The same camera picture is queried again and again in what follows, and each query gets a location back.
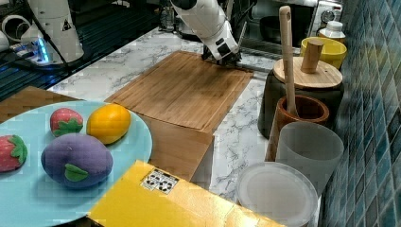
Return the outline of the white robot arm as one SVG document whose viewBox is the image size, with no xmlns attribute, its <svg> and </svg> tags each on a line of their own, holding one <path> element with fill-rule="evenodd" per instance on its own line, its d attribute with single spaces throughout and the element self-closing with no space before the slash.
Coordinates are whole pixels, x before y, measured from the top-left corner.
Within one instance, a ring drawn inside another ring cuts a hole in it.
<svg viewBox="0 0 401 227">
<path fill-rule="evenodd" d="M 201 58 L 222 64 L 240 60 L 240 48 L 231 23 L 218 0 L 170 0 L 182 21 L 203 43 Z"/>
</svg>

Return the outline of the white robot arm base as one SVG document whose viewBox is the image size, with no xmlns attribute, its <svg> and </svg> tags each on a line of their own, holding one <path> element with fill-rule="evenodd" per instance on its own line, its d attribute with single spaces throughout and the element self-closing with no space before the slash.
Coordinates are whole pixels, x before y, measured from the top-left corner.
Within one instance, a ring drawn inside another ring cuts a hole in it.
<svg viewBox="0 0 401 227">
<path fill-rule="evenodd" d="M 68 0 L 27 0 L 32 25 L 22 35 L 23 44 L 32 44 L 36 54 L 29 60 L 37 65 L 69 63 L 84 55 L 73 24 Z"/>
</svg>

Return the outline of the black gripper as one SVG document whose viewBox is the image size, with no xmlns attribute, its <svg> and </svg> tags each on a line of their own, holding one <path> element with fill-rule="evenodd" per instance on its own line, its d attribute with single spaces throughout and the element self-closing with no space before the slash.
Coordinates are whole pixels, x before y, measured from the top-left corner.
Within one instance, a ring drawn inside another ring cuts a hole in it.
<svg viewBox="0 0 401 227">
<path fill-rule="evenodd" d="M 231 53 L 228 56 L 222 58 L 221 60 L 217 60 L 213 55 L 209 48 L 205 45 L 202 48 L 201 58 L 204 61 L 209 61 L 211 63 L 222 65 L 222 66 L 235 66 L 238 61 L 241 60 L 240 53 Z"/>
</svg>

